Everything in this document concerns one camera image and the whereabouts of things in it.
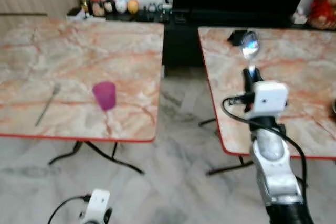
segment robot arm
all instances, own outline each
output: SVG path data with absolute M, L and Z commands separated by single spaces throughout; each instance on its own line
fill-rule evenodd
M 109 198 L 109 191 L 95 189 L 79 224 L 108 224 L 112 214 L 112 208 L 107 209 Z
M 243 71 L 245 91 L 253 93 L 247 102 L 245 118 L 286 134 L 285 127 L 276 123 L 287 105 L 288 87 L 275 81 L 264 81 L 258 69 L 252 77 Z M 253 141 L 250 153 L 257 168 L 257 183 L 270 216 L 271 224 L 312 224 L 290 168 L 287 143 L 278 135 L 250 124 Z

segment red table edge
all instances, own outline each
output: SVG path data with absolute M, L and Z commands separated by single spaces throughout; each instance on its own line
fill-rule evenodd
M 221 142 L 222 149 L 228 155 L 248 157 L 248 156 L 250 156 L 250 154 L 230 152 L 228 149 L 225 148 L 224 141 L 222 139 L 221 128 L 219 127 L 219 123 L 218 123 L 218 115 L 217 115 L 217 110 L 216 110 L 216 107 L 215 107 L 214 97 L 213 97 L 212 90 L 211 90 L 211 84 L 210 84 L 210 80 L 209 80 L 209 74 L 208 74 L 208 70 L 206 68 L 206 62 L 205 62 L 205 58 L 204 58 L 204 50 L 203 50 L 202 43 L 201 43 L 199 28 L 198 28 L 197 31 L 198 31 L 198 41 L 199 41 L 201 49 L 202 49 L 203 64 L 205 66 L 206 79 L 207 79 L 208 86 L 209 86 L 209 89 L 210 89 L 210 96 L 211 96 L 212 106 L 213 106 L 213 109 L 215 111 L 216 124 L 217 124 L 217 128 L 218 128 L 218 131 L 219 131 L 219 136 L 218 137 L 219 137 L 219 140 Z M 291 155 L 291 157 L 292 158 L 301 158 L 301 156 L 298 156 L 298 155 Z M 306 158 L 309 158 L 309 159 L 320 159 L 320 160 L 336 160 L 336 157 L 306 156 Z
M 155 136 L 149 140 L 132 140 L 132 139 L 112 139 L 112 138 L 95 138 L 95 137 L 71 137 L 71 136 L 41 136 L 41 135 L 20 135 L 20 134 L 2 134 L 0 137 L 17 137 L 17 138 L 37 138 L 47 140 L 64 140 L 64 141 L 80 141 L 80 142 L 115 142 L 115 143 L 152 143 Z

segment spoon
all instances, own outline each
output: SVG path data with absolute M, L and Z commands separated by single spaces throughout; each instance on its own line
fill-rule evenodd
M 258 36 L 254 31 L 249 31 L 244 34 L 243 38 L 241 39 L 241 46 L 244 58 L 248 60 L 249 67 L 248 70 L 251 76 L 254 76 L 256 66 L 252 64 L 253 59 L 257 56 L 260 48 L 260 43 L 258 40 Z
M 37 119 L 36 123 L 35 123 L 35 126 L 38 126 L 38 124 L 40 123 L 41 119 L 43 118 L 44 114 L 46 113 L 51 101 L 53 100 L 54 96 L 57 95 L 59 93 L 61 89 L 61 84 L 60 83 L 57 83 L 55 84 L 54 86 L 54 89 L 53 89 L 53 93 L 51 94 L 51 97 L 49 98 L 49 100 L 47 101 L 41 115 L 39 116 L 39 118 Z

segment marble floor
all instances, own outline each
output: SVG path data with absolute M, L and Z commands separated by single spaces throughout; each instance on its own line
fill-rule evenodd
M 0 223 L 47 223 L 64 199 L 91 192 L 111 192 L 113 224 L 267 224 L 255 168 L 213 177 L 211 167 L 237 164 L 226 155 L 215 125 L 197 123 L 213 116 L 203 69 L 167 71 L 162 80 L 157 138 L 152 144 L 122 144 L 117 157 L 137 164 L 136 172 L 111 163 L 84 146 L 52 167 L 47 162 L 72 149 L 72 142 L 0 139 Z M 112 143 L 98 144 L 111 153 Z M 315 224 L 334 223 L 336 165 L 308 161 L 308 199 Z M 293 169 L 300 173 L 298 160 Z M 63 207 L 53 223 L 78 223 L 82 202 Z

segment wooden cabinet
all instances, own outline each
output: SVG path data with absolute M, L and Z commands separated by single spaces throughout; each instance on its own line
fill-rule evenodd
M 65 19 L 78 5 L 78 0 L 0 0 L 0 34 L 25 20 Z

